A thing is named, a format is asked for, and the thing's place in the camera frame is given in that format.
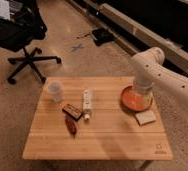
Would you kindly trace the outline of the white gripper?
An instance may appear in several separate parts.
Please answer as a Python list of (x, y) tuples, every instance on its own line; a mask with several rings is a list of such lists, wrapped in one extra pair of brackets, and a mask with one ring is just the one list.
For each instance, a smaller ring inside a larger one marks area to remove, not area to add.
[(132, 88), (132, 94), (135, 99), (151, 99), (154, 84), (140, 85), (135, 83)]

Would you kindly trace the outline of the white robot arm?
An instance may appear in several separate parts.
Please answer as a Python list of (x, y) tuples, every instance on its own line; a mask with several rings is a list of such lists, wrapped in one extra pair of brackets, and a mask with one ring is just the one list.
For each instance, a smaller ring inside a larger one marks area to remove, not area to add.
[(147, 92), (156, 83), (188, 104), (188, 78), (163, 67), (164, 59), (165, 54), (158, 47), (137, 53), (131, 58), (138, 91)]

